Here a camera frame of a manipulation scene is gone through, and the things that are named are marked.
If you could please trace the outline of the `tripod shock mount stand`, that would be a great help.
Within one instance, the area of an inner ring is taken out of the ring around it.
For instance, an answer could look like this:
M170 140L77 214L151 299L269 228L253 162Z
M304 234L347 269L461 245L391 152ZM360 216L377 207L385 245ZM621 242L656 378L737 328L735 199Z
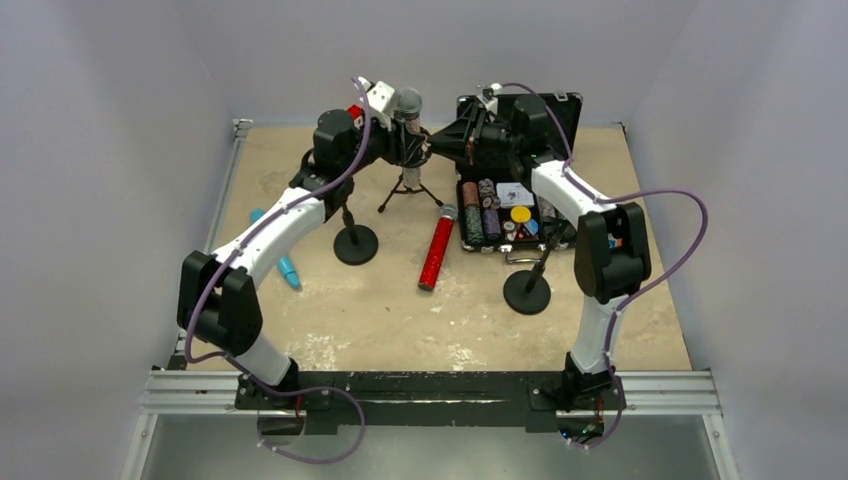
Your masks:
M419 140L418 140L418 141L416 141L416 143L419 143L420 145L427 145L427 146L429 147L428 139L429 139L429 136L430 136L430 135L431 135L431 133L430 133L427 129L423 129L423 130L422 130L422 132L421 132L420 134L418 134L418 135L417 135L417 137L419 138ZM396 183L395 183L395 185L392 187L392 189L390 190L390 192L389 192L389 194L387 195L387 197L385 198L385 200L384 200L384 201L383 201L383 202L382 202L382 203L378 206L378 208L377 208L377 212L378 212L378 213L380 213L380 214L382 214L382 213L385 211L385 209L386 209L386 207L388 206L388 204L389 204L389 202L391 201L391 199L392 199L394 196L396 196L396 195L417 195L417 194L421 194L421 193L424 193L424 194L426 194L429 198L431 198L431 199L435 202L435 204L436 204L438 207L442 207L442 206L444 205L444 202L443 202L442 200L440 200L439 198L437 198L437 197L436 197L436 196L435 196L435 195L434 195L434 194L433 194L433 193L432 193L432 192L431 192L431 191L430 191L430 190L429 190L429 189L428 189L428 188L427 188L427 187L426 187L426 186L422 183L422 181L421 181L421 175L420 175L420 187L419 187L418 189L416 189L416 190L412 190L412 191L410 191L410 190L407 190L407 189L406 189L406 188L402 185L402 181L401 181L401 173L400 173L400 174L398 175L398 180L397 180L397 182L396 182Z

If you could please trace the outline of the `silver glitter microphone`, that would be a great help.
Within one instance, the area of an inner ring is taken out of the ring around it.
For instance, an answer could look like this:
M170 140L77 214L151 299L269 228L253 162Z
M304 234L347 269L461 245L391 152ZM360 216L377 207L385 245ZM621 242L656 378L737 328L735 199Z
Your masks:
M420 146L416 141L421 133L420 112L423 107L421 94L414 88L406 87L400 91L400 97L396 106L395 117L403 123L405 138L409 149ZM416 190L420 187L420 167L402 166L401 181L407 190Z

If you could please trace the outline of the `blue toy microphone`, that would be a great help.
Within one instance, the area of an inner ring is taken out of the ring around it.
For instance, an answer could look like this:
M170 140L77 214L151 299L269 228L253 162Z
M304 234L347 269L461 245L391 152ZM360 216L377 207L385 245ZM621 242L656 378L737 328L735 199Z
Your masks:
M250 212L249 218L251 223L258 222L265 211L261 208L254 209ZM300 290L302 287L300 277L288 256L281 257L277 262L277 269L285 281L285 283L293 290Z

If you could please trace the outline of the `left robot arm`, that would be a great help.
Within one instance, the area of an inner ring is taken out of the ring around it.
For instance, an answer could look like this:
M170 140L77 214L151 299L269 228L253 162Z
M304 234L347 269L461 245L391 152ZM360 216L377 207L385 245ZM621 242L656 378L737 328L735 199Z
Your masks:
M294 390L297 364L264 334L258 286L281 257L337 211L345 218L337 258L353 265L369 261L378 242L347 207L353 177L377 160L403 168L423 164L427 134L416 113L385 114L374 107L324 112L312 147L279 200L223 247L184 259L176 323L186 332L186 360L204 361L192 352L201 340L256 382Z

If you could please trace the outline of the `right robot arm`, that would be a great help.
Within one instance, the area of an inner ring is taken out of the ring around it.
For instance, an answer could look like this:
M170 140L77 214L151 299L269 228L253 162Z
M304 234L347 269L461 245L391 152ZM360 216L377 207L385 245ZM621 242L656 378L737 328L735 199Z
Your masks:
M584 303L560 384L545 394L565 405L613 388L618 320L652 273L643 209L613 201L574 173L565 130L540 95L514 95L496 109L475 99L429 144L433 153L463 167L507 161L514 180L574 228L574 275Z

